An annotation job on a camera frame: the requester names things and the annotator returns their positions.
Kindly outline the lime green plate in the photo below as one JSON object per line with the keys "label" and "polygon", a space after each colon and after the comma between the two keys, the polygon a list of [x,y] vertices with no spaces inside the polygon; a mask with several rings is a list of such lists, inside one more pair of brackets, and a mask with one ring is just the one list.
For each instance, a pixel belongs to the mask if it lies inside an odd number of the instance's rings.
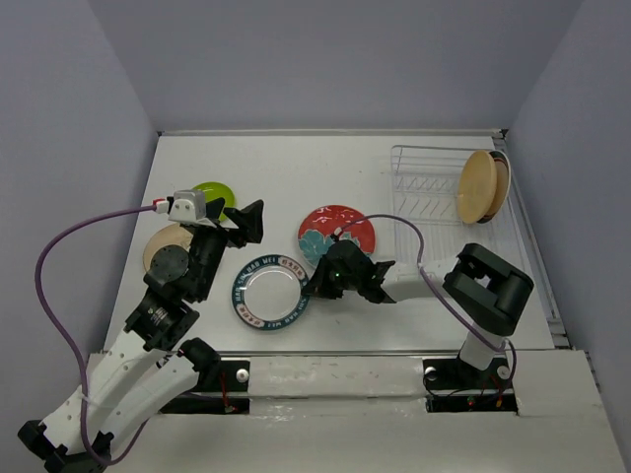
{"label": "lime green plate", "polygon": [[211,202],[218,198],[225,200],[225,206],[234,208],[237,204],[233,189],[225,183],[218,181],[206,181],[193,186],[194,190],[202,191],[206,201]]}

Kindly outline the red plate with teal flower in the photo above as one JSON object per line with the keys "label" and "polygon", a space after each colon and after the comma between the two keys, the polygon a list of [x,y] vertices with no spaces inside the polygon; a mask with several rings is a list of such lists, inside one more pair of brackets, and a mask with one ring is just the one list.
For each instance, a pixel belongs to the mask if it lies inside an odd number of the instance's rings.
{"label": "red plate with teal flower", "polygon": [[376,249],[376,232],[372,223],[363,217],[358,210],[344,205],[312,210],[300,223],[297,233],[298,248],[306,262],[316,267],[336,238],[351,240],[364,253],[372,255]]}

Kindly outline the beige bird pattern plate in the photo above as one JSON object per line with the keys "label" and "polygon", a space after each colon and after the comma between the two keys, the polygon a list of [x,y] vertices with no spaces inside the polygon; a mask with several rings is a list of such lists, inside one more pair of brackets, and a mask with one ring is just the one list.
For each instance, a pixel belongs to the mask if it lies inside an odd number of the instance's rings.
{"label": "beige bird pattern plate", "polygon": [[145,271],[150,269],[152,258],[163,247],[177,245],[189,250],[192,233],[178,224],[169,225],[156,232],[147,242],[142,256]]}

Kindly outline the teal rimmed Hao Wei plate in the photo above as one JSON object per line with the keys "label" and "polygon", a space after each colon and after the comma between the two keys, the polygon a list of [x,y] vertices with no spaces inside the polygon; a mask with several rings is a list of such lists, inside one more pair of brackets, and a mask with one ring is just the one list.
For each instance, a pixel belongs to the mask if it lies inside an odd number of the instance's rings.
{"label": "teal rimmed Hao Wei plate", "polygon": [[302,294],[309,281],[306,269],[282,254],[253,259],[236,276],[231,290],[237,317],[259,331],[276,331],[296,322],[310,297]]}

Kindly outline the plain beige plate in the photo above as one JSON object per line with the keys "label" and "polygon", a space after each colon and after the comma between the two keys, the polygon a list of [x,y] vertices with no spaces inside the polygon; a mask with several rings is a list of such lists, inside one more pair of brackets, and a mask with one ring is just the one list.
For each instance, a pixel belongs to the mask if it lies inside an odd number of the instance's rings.
{"label": "plain beige plate", "polygon": [[497,167],[486,151],[475,151],[462,168],[456,209],[465,224],[474,224],[490,210],[497,191]]}

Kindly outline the green red rimmed white plate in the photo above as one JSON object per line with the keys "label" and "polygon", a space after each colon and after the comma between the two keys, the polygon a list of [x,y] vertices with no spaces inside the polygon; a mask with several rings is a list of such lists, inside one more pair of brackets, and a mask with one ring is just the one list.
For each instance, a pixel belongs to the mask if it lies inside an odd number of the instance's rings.
{"label": "green red rimmed white plate", "polygon": [[497,184],[491,206],[483,218],[485,222],[492,220],[501,210],[509,194],[512,180],[511,164],[507,156],[499,150],[490,151],[489,154],[496,166]]}

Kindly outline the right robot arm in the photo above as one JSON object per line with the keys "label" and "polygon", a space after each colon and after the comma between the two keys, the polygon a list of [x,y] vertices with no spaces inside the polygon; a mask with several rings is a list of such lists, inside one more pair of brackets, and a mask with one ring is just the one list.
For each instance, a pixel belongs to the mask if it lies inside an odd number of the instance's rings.
{"label": "right robot arm", "polygon": [[[468,243],[455,256],[429,264],[375,262],[351,236],[353,228],[372,219],[358,214],[331,225],[312,274],[282,254],[252,260],[233,282],[236,315],[256,330],[274,331],[294,323],[312,299],[333,301],[354,292],[371,304],[397,304],[433,296],[467,330],[454,362],[456,379],[466,386],[479,384],[489,375],[492,359],[514,348],[510,338],[533,290],[532,279],[478,243]],[[293,284],[292,306],[265,319],[249,299],[261,287],[266,301],[283,301],[282,276]]]}

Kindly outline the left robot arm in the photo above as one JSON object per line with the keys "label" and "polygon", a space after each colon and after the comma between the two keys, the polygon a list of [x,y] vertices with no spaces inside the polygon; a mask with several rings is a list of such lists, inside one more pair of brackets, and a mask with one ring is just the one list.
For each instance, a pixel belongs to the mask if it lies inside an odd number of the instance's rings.
{"label": "left robot arm", "polygon": [[227,247],[259,243],[260,224],[188,226],[189,248],[168,245],[153,256],[147,290],[113,344],[92,369],[79,363],[80,384],[53,413],[24,423],[18,437],[48,472],[102,472],[114,449],[136,442],[147,420],[193,388],[222,377],[220,355],[186,332],[208,298]]}

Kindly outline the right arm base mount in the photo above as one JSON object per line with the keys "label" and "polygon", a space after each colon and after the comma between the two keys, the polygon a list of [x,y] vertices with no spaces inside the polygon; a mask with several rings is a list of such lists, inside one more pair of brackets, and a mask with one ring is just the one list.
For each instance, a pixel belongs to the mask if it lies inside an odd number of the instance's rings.
{"label": "right arm base mount", "polygon": [[423,361],[422,381],[429,413],[518,412],[506,358],[495,358],[485,371],[458,358]]}

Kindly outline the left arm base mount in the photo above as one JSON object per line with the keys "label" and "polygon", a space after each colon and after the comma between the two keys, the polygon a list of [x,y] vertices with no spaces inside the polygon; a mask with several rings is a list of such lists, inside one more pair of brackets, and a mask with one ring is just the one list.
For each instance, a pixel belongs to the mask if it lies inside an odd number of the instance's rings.
{"label": "left arm base mount", "polygon": [[197,384],[160,409],[171,415],[246,415],[250,359],[223,358],[218,373],[204,375]]}

